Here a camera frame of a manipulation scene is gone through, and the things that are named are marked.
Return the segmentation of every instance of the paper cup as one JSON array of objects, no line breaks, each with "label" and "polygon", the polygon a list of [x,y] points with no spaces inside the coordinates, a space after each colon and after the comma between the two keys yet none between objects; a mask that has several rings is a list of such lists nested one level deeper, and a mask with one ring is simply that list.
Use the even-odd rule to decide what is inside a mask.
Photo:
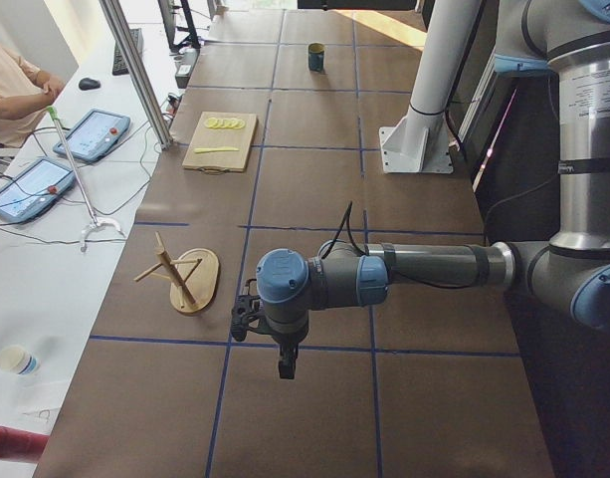
[{"label": "paper cup", "polygon": [[27,375],[37,369],[39,363],[21,346],[9,346],[0,352],[0,369],[18,375]]},{"label": "paper cup", "polygon": [[324,45],[322,43],[311,43],[308,46],[308,68],[312,72],[324,70]]}]

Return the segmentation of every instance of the computer mouse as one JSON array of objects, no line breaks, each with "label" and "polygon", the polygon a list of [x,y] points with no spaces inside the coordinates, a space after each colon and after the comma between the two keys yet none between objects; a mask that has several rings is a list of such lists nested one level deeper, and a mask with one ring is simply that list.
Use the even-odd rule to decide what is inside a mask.
[{"label": "computer mouse", "polygon": [[79,81],[79,89],[80,90],[94,90],[99,88],[102,85],[102,82],[99,80],[94,80],[92,78],[81,78]]}]

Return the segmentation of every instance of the lemon slice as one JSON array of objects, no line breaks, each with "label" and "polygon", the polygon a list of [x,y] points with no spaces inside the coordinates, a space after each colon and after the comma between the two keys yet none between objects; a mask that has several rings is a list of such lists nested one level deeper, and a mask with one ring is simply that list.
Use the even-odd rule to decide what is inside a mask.
[{"label": "lemon slice", "polygon": [[210,129],[213,129],[214,127],[216,127],[216,123],[217,123],[218,119],[216,118],[207,118],[205,120],[205,127],[209,127]]}]

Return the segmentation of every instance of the green handle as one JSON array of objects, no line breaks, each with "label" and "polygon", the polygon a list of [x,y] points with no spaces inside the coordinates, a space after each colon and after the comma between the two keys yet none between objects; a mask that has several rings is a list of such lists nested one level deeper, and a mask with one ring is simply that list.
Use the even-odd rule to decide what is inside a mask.
[{"label": "green handle", "polygon": [[58,121],[59,120],[59,117],[57,116],[57,110],[55,109],[55,107],[50,105],[49,107],[46,107],[46,111],[50,115],[50,118],[51,118],[52,121]]}]

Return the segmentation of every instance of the sunlight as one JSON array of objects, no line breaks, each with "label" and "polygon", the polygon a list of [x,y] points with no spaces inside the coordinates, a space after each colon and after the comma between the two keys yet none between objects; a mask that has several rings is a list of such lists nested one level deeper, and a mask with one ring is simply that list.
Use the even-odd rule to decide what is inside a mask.
[{"label": "sunlight", "polygon": [[[337,13],[348,18],[351,18],[353,15],[353,12],[348,10],[337,10]],[[386,35],[402,45],[422,49],[426,42],[426,32],[379,12],[359,10],[354,12],[353,20],[360,25]]]}]

